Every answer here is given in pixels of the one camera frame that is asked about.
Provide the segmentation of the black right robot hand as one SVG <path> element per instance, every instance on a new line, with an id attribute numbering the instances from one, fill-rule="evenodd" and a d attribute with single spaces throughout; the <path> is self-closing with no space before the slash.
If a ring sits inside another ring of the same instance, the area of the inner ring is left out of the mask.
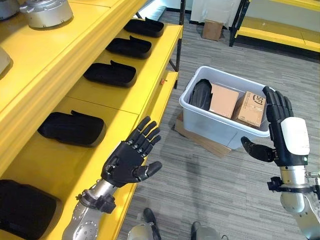
<path id="1" fill-rule="evenodd" d="M 278 167 L 306 166 L 310 153 L 309 136 L 304 119 L 295 117 L 290 100 L 279 91 L 265 86 L 266 117 L 274 148 L 241 138 L 245 151 L 263 162 L 275 162 Z"/>

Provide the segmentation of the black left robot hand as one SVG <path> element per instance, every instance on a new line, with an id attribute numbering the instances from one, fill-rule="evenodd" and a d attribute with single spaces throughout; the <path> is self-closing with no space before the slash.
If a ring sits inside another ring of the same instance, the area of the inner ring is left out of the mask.
<path id="1" fill-rule="evenodd" d="M 104 163 L 101 178 L 117 188 L 142 182 L 162 168 L 160 161 L 144 165 L 154 145 L 161 140 L 157 122 L 146 116 L 130 135 L 120 142 Z"/>

